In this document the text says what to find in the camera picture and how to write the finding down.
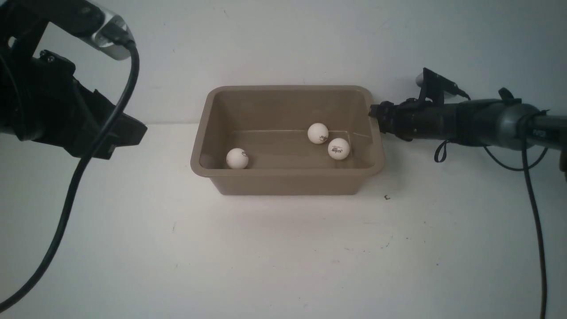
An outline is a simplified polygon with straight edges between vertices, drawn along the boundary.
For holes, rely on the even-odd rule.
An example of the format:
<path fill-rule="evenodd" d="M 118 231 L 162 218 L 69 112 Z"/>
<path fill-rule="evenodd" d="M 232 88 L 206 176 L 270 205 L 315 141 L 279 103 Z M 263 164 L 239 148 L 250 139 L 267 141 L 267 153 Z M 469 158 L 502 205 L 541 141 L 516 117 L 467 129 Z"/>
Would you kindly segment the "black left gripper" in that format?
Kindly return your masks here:
<path fill-rule="evenodd" d="M 74 72 L 71 61 L 50 51 L 18 61 L 2 49 L 1 132 L 83 157 L 115 105 Z"/>

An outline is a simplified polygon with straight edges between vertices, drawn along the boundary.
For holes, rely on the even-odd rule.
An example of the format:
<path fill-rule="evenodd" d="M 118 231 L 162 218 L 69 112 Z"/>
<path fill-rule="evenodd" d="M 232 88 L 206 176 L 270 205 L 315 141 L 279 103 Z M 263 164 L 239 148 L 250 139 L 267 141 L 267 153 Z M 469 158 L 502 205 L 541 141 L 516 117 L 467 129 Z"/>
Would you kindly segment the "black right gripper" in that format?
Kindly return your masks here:
<path fill-rule="evenodd" d="M 404 141 L 424 140 L 426 137 L 418 132 L 415 118 L 424 110 L 425 104 L 425 100 L 405 100 L 399 104 L 383 101 L 370 106 L 369 117 L 377 121 L 382 134 L 394 135 Z"/>

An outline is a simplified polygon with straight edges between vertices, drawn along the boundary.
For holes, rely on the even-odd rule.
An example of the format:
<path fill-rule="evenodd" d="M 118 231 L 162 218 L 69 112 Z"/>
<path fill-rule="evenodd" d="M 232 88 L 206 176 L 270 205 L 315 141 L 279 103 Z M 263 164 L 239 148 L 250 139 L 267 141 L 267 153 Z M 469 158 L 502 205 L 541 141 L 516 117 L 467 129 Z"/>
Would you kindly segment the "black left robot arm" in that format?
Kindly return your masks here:
<path fill-rule="evenodd" d="M 80 158 L 116 107 L 81 85 L 67 58 L 46 49 L 34 57 L 51 23 L 114 60 L 133 57 L 133 75 L 139 72 L 139 56 L 125 20 L 91 0 L 1 4 L 1 132 Z"/>

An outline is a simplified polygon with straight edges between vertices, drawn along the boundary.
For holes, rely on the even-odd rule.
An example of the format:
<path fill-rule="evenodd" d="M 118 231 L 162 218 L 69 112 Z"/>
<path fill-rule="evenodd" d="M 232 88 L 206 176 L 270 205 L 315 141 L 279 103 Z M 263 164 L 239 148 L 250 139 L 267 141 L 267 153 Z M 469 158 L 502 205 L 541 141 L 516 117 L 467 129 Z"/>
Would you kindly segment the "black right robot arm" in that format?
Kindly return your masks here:
<path fill-rule="evenodd" d="M 370 106 L 369 117 L 377 120 L 381 133 L 410 142 L 439 140 L 434 161 L 444 162 L 447 144 L 464 147 L 501 147 L 526 151 L 537 145 L 560 151 L 559 170 L 566 172 L 566 117 L 549 116 L 545 110 L 525 104 L 508 89 L 498 91 L 499 99 L 445 103 L 445 91 L 421 89 L 417 98 L 398 105 L 383 101 Z"/>

